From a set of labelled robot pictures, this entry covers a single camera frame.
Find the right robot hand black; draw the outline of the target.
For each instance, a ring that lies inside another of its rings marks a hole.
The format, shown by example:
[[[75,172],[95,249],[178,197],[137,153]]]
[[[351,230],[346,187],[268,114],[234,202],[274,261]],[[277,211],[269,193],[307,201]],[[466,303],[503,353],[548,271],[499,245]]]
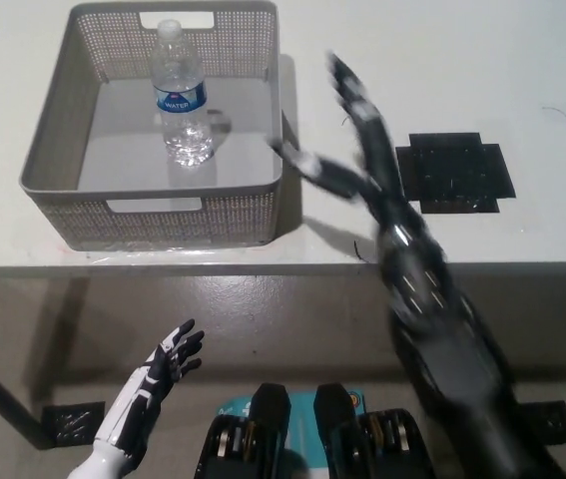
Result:
[[[377,222],[377,258],[382,280],[401,299],[412,320],[433,317],[458,293],[440,245],[407,200],[395,148],[383,118],[355,73],[337,55],[329,68],[338,101],[361,147],[362,174],[324,156],[272,139],[272,150],[302,178],[344,200],[362,200]]]

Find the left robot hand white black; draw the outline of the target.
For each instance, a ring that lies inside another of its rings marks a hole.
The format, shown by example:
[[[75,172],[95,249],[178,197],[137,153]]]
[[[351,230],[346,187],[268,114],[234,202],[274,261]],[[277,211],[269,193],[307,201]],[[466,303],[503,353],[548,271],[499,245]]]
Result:
[[[199,368],[204,333],[189,319],[170,332],[150,353],[120,391],[95,436],[138,464],[173,386]]]

